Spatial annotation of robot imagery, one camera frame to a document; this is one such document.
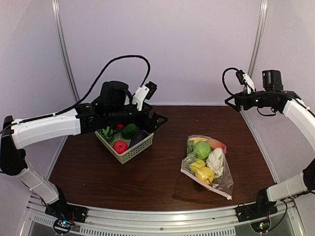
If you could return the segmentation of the yellow orange toy fruit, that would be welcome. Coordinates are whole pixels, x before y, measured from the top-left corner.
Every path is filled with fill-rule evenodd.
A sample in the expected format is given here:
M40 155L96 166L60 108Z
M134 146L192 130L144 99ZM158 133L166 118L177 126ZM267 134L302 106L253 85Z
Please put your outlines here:
M189 169L192 172L196 172L197 169L200 169L205 166L206 166L206 163L203 160L197 159L195 162L189 165Z

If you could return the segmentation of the green toy lime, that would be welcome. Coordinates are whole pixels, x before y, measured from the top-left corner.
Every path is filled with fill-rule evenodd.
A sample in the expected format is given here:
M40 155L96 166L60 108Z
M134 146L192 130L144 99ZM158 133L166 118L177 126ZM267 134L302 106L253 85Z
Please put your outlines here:
M198 159L206 159L211 153L211 146L206 141L199 141L193 146L193 154Z

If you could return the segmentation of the clear zip top bag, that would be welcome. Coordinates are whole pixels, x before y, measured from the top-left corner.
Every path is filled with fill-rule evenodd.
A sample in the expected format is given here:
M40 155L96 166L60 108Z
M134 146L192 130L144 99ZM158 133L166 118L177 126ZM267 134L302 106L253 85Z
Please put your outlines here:
M190 135L180 171L203 188L232 200L234 181L226 153L224 143L204 135Z

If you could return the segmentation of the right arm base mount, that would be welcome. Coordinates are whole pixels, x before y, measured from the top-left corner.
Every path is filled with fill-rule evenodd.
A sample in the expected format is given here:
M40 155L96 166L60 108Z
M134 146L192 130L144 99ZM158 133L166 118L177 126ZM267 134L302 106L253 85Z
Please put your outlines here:
M235 208L236 216L239 222L255 220L267 217L270 214L278 212L276 202L271 202L267 196L267 189L258 191L256 202L251 204L239 204Z

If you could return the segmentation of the red orange toy carrot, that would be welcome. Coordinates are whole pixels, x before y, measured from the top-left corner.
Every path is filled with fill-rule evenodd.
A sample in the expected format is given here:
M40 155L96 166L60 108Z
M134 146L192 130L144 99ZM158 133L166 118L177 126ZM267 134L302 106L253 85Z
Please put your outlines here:
M216 139L210 139L209 144L212 150L215 150L217 148L221 148L224 154L227 154L227 147L224 143L216 140Z

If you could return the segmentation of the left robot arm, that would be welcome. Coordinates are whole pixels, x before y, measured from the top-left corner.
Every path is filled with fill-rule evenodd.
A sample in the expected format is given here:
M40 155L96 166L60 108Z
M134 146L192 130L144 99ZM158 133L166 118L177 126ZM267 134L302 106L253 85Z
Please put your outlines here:
M131 94L123 82L109 81L92 103L78 102L53 114L26 119L7 116L0 138L0 169L20 180L40 196L59 218L67 218L71 208L61 189L26 163L25 147L63 136L89 134L119 124L135 124L148 133L158 130L168 119L152 112L149 100L157 89L149 82Z

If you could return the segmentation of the white toy cauliflower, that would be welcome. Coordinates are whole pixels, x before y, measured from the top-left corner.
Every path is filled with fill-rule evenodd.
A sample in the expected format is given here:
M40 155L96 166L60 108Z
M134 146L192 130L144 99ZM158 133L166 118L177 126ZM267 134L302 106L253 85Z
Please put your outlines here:
M213 150L206 160L206 166L211 168L215 173L215 178L220 177L224 171L225 155L221 148Z

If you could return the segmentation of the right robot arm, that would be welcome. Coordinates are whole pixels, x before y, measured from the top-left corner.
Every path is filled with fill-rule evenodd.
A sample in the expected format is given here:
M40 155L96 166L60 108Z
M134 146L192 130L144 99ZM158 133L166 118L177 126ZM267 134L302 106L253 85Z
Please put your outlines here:
M276 113L284 115L291 121L290 128L293 131L275 130L276 138L284 136L280 140L280 148L288 148L293 154L304 154L303 148L315 147L315 115L305 104L302 98L292 90L285 90L282 83L282 75L278 70L262 71L263 90L257 90L250 76L241 69L231 68L234 71L240 85L244 90L238 93L228 91L230 95L225 99L225 104L236 111L247 111L256 108L271 109L270 116ZM252 206L252 212L257 217L264 216L271 206L279 200L288 197L297 197L315 192L315 162L303 169L293 177L276 183L258 192L256 203Z

